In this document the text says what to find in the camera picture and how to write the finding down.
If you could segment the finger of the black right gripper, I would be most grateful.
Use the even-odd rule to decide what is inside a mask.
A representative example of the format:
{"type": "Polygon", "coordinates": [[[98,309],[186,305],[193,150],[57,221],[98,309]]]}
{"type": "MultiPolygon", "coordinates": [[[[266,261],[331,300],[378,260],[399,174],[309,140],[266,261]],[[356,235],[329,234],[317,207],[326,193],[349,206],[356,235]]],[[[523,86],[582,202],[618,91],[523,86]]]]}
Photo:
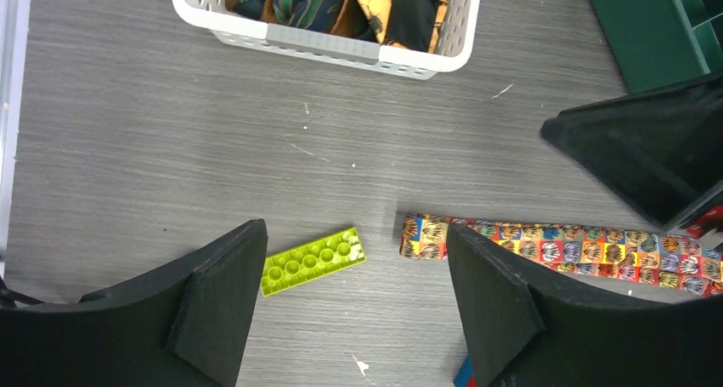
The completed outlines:
{"type": "Polygon", "coordinates": [[[720,72],[563,110],[541,138],[664,230],[722,204],[720,72]]]}

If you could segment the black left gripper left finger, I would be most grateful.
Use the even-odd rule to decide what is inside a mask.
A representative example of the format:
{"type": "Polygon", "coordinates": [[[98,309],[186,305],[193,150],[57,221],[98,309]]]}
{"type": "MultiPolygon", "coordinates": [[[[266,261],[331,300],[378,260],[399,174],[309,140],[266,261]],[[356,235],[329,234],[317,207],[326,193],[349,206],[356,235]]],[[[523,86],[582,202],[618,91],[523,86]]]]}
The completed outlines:
{"type": "Polygon", "coordinates": [[[2,385],[235,385],[267,245],[255,219],[75,303],[3,288],[2,385]]]}

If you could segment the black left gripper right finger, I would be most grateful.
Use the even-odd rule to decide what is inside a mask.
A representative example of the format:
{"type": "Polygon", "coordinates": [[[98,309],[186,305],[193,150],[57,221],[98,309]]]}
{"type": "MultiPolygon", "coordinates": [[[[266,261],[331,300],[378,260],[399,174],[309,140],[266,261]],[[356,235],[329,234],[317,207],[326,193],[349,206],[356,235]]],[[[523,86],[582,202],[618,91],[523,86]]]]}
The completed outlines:
{"type": "Polygon", "coordinates": [[[448,266],[480,386],[719,386],[722,299],[588,285],[452,225],[448,266]]]}

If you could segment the colourful shell pattern tie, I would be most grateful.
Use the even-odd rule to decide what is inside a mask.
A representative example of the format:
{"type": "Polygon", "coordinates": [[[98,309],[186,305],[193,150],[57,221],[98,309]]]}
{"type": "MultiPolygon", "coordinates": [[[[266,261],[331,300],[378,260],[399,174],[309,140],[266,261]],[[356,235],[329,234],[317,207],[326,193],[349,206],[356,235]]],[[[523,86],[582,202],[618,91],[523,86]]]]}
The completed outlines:
{"type": "Polygon", "coordinates": [[[401,255],[415,260],[446,258],[448,230],[454,224],[560,273],[632,281],[701,297],[722,293],[720,251],[694,238],[639,230],[408,214],[401,255]]]}

